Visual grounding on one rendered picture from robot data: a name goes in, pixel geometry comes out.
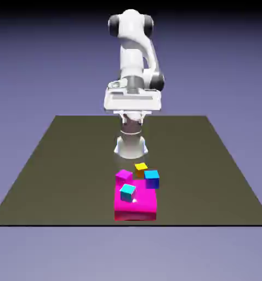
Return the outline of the small yellow cube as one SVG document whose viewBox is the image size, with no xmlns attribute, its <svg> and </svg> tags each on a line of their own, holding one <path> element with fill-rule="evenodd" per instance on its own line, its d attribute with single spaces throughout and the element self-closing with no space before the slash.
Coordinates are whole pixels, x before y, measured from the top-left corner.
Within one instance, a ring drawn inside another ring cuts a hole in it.
<svg viewBox="0 0 262 281">
<path fill-rule="evenodd" d="M 144 178 L 144 172 L 148 169 L 148 166 L 144 163 L 134 164 L 135 174 L 137 178 Z"/>
</svg>

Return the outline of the small blue cube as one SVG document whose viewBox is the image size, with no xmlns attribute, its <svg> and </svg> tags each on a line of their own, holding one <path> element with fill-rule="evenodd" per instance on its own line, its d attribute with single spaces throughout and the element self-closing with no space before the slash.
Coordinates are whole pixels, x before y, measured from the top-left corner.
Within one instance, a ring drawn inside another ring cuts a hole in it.
<svg viewBox="0 0 262 281">
<path fill-rule="evenodd" d="M 158 189 L 160 187 L 160 176 L 157 170 L 145 170 L 144 180 L 147 189 Z"/>
</svg>

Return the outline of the small magenta cube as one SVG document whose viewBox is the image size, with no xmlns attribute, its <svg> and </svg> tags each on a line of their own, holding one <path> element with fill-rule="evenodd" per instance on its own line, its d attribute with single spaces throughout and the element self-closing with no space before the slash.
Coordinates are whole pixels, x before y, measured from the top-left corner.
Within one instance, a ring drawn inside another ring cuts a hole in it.
<svg viewBox="0 0 262 281">
<path fill-rule="evenodd" d="M 127 170 L 120 170 L 115 174 L 116 182 L 121 181 L 132 181 L 133 180 L 133 173 Z"/>
</svg>

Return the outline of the small cyan cube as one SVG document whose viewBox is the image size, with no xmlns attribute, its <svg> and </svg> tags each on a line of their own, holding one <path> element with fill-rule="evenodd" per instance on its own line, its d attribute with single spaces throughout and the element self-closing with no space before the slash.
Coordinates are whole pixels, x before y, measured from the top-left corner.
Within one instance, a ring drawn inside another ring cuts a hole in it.
<svg viewBox="0 0 262 281">
<path fill-rule="evenodd" d="M 124 184 L 119 191 L 122 201 L 132 202 L 135 198 L 136 186 L 133 186 L 131 184 Z"/>
</svg>

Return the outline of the large pink box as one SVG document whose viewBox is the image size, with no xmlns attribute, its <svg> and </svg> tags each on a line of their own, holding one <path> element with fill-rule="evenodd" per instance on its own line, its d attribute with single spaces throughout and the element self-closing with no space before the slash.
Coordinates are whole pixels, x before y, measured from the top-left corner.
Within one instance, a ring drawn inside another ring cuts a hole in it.
<svg viewBox="0 0 262 281">
<path fill-rule="evenodd" d="M 121 200 L 121 186 L 115 185 L 115 221 L 154 221 L 157 215 L 156 190 L 146 188 L 146 181 L 144 179 L 135 179 L 132 185 L 136 187 L 132 202 Z"/>
</svg>

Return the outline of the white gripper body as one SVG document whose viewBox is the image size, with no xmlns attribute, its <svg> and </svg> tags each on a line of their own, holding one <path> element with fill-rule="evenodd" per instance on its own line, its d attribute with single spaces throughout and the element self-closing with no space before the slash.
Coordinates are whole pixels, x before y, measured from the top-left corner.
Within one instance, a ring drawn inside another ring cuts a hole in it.
<svg viewBox="0 0 262 281">
<path fill-rule="evenodd" d="M 109 111 L 159 111 L 162 107 L 160 91 L 144 90 L 127 93 L 126 88 L 107 88 L 104 109 Z"/>
</svg>

